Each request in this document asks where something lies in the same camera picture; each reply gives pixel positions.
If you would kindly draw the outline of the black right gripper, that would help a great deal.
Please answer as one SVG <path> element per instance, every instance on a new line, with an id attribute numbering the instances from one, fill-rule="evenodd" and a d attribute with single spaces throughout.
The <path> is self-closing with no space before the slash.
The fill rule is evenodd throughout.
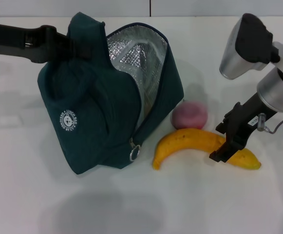
<path id="1" fill-rule="evenodd" d="M 227 162 L 237 151 L 246 146 L 250 135 L 257 129 L 257 124 L 250 122 L 259 114 L 265 114 L 268 120 L 276 113 L 261 101 L 257 93 L 244 104 L 237 102 L 216 127 L 216 131 L 226 134 L 226 142 L 212 152 L 209 158 L 215 162 Z"/>

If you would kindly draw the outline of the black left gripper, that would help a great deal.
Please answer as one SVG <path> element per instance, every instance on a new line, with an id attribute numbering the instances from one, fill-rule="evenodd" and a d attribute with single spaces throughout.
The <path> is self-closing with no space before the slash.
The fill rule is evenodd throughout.
<path id="1" fill-rule="evenodd" d="M 43 25 L 28 29 L 0 24 L 0 55 L 26 58 L 33 63 L 45 63 L 55 59 L 90 60 L 91 50 L 90 46 L 57 33 L 52 26 Z"/>

